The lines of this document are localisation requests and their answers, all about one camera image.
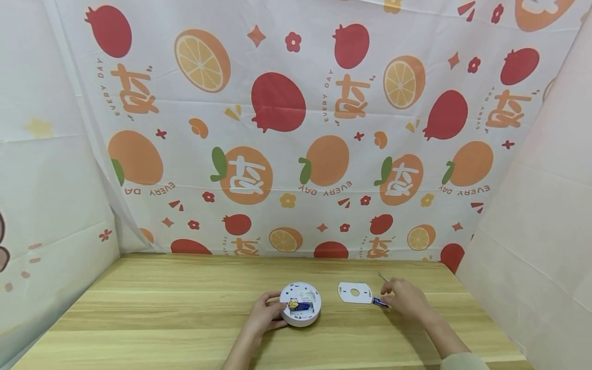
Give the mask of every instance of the hand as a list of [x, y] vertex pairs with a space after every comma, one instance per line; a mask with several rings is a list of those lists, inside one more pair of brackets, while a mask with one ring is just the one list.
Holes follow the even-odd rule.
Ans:
[[423, 322], [435, 313], [422, 290], [405, 279], [392, 278], [382, 285], [380, 294], [384, 303], [403, 316]]
[[287, 325], [280, 316], [280, 312], [286, 308], [286, 304], [280, 303], [278, 300], [270, 301], [271, 298], [279, 297], [280, 294], [281, 291], [263, 293], [253, 303], [249, 318], [243, 326], [245, 335], [252, 336], [253, 340], [258, 341], [258, 345], [265, 332]]

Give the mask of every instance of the wooden table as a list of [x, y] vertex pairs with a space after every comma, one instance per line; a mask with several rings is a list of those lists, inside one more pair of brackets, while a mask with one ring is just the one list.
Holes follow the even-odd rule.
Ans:
[[377, 294], [386, 276], [418, 285], [492, 370], [532, 367], [462, 284], [436, 262], [131, 254], [116, 261], [15, 369], [220, 369], [251, 303], [294, 281], [323, 299], [317, 322], [263, 340], [256, 369], [439, 369], [417, 324], [346, 304], [340, 281]]

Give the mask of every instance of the white mounting plate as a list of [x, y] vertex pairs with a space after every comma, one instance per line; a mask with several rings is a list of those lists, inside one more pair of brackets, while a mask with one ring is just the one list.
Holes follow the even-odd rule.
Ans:
[[[355, 296], [352, 294], [352, 289], [356, 289], [359, 294]], [[339, 298], [345, 303], [372, 303], [372, 291], [367, 284], [358, 282], [340, 282], [337, 287]]]

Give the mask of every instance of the white wall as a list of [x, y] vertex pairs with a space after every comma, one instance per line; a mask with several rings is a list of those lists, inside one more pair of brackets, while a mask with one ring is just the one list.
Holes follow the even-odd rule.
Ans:
[[[0, 245], [10, 252], [0, 272], [2, 367], [47, 330], [119, 250], [43, 3], [0, 0], [0, 9], [0, 213], [6, 225]], [[33, 132], [26, 127], [31, 122], [51, 127]], [[102, 242], [104, 230], [111, 234]]]
[[457, 276], [538, 370], [592, 363], [592, 21]]

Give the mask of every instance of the person's left hand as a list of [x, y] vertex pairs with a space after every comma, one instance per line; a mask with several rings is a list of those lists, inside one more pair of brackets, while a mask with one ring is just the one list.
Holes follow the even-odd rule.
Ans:
[[245, 335], [256, 340], [258, 346], [265, 332], [287, 325], [280, 316], [280, 312], [286, 308], [286, 304], [280, 303], [279, 300], [270, 301], [271, 298], [279, 297], [280, 294], [281, 291], [263, 293], [253, 303], [249, 318], [243, 326]]

